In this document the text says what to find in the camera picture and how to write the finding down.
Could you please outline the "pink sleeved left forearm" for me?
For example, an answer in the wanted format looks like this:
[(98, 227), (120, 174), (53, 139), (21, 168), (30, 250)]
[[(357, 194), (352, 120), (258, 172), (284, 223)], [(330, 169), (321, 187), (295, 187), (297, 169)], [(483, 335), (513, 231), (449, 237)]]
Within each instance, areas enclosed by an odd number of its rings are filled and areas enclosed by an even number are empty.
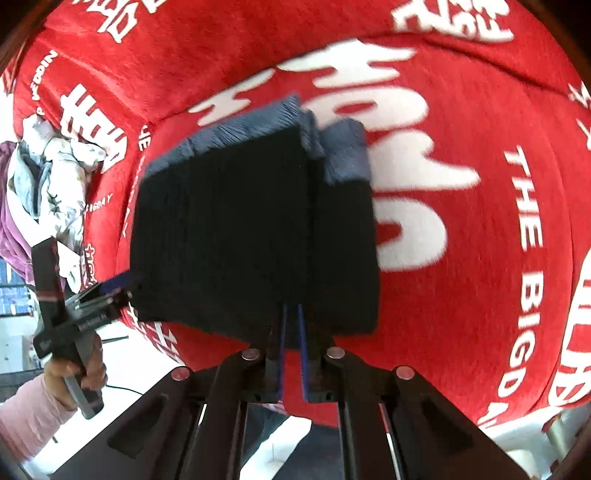
[(17, 461), (34, 458), (72, 418), (67, 408), (50, 392), (44, 375), (21, 386), (1, 405), (1, 439)]

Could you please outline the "person's left hand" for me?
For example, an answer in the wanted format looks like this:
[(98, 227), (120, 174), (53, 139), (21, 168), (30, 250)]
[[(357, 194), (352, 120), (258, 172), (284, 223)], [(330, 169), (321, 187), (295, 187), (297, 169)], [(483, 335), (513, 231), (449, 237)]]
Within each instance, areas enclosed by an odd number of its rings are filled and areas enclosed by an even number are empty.
[(73, 377), (79, 381), (83, 390), (100, 392), (107, 383), (106, 366), (103, 362), (102, 341), (95, 334), (92, 355), (81, 373), (79, 365), (61, 358), (52, 357), (44, 366), (43, 377), (50, 395), (66, 410), (75, 411), (76, 402), (69, 392), (65, 379)]

